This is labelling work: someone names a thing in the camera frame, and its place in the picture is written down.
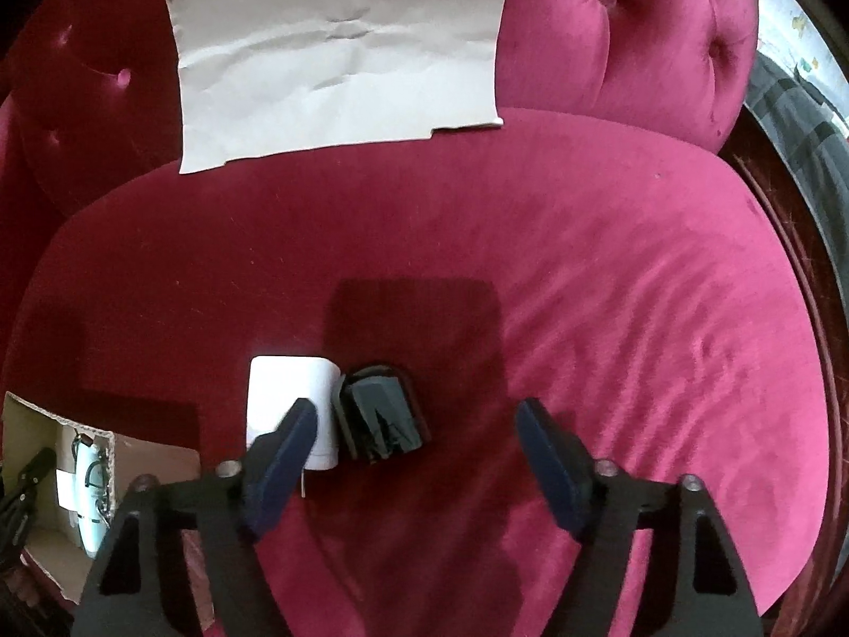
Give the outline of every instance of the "screw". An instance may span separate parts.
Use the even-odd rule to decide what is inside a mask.
[[[600,459],[595,463],[595,473],[599,476],[616,476],[619,474],[619,467],[613,460]]]
[[[698,476],[695,476],[695,474],[685,474],[682,476],[681,485],[693,493],[701,491],[701,489],[705,487],[705,484],[703,484],[701,479],[699,479]]]
[[[136,493],[143,493],[145,491],[150,491],[152,488],[156,488],[159,486],[159,479],[157,479],[152,474],[142,474],[141,476],[137,476],[130,483],[130,490],[135,491]]]
[[[242,471],[242,463],[238,459],[225,459],[218,467],[215,468],[215,474],[218,474],[222,479],[229,479],[231,476],[236,476]]]

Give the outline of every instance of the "white paper sheet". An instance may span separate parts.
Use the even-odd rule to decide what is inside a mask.
[[[181,172],[501,125],[504,0],[167,0]]]

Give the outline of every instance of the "red velvet couch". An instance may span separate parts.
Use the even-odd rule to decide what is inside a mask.
[[[311,478],[261,546],[296,634],[539,633],[575,549],[512,436],[528,394],[597,456],[702,474],[765,609],[828,443],[793,270],[712,155],[756,40],[757,0],[507,0],[504,129],[180,176],[164,1],[46,0],[0,113],[2,387],[212,464],[254,355],[407,367],[433,444]]]

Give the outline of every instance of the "tufted backrest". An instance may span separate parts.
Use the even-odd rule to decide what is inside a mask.
[[[756,39],[757,0],[507,0],[498,104],[615,119],[716,151]],[[8,61],[27,161],[62,213],[179,156],[164,0],[45,0]]]
[[[612,119],[717,152],[756,45],[757,0],[507,0],[498,101]]]

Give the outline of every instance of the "fabric upholstery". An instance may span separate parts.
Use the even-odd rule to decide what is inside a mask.
[[[498,104],[611,118],[716,151],[756,39],[757,0],[507,0]],[[10,68],[27,159],[62,213],[179,156],[163,0],[46,0]]]
[[[32,180],[12,105],[0,105],[0,363],[30,276],[62,221]]]
[[[576,546],[513,433],[527,395],[638,476],[703,476],[765,609],[828,480],[817,346],[775,231],[709,152],[504,114],[114,190],[42,258],[3,387],[211,466],[244,450],[253,356],[406,367],[433,442],[309,473],[260,545],[295,634],[540,634]]]

